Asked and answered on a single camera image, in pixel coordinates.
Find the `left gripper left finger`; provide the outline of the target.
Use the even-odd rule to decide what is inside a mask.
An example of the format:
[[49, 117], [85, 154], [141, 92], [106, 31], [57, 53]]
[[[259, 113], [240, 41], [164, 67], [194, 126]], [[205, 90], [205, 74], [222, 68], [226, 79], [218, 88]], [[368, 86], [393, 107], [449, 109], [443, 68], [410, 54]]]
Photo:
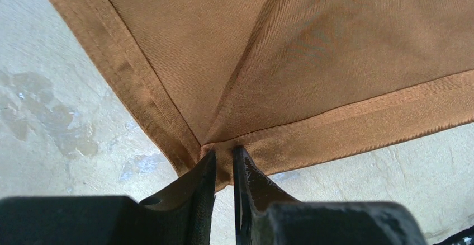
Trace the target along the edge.
[[2, 244], [209, 244], [216, 156], [136, 202], [128, 196], [1, 200]]

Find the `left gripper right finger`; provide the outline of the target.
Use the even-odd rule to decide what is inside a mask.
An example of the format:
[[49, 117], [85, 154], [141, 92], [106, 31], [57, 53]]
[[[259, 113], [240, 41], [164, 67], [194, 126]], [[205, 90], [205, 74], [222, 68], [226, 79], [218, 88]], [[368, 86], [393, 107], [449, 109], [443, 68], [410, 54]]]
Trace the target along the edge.
[[237, 244], [426, 244], [412, 214], [394, 202], [302, 202], [233, 148]]

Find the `orange cloth napkin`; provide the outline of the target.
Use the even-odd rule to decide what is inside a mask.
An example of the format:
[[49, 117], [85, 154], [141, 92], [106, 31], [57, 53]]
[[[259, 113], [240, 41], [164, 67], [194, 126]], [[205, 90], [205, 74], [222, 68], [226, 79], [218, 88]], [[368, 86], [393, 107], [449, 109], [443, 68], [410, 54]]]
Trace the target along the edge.
[[50, 0], [178, 175], [274, 174], [473, 122], [473, 0]]

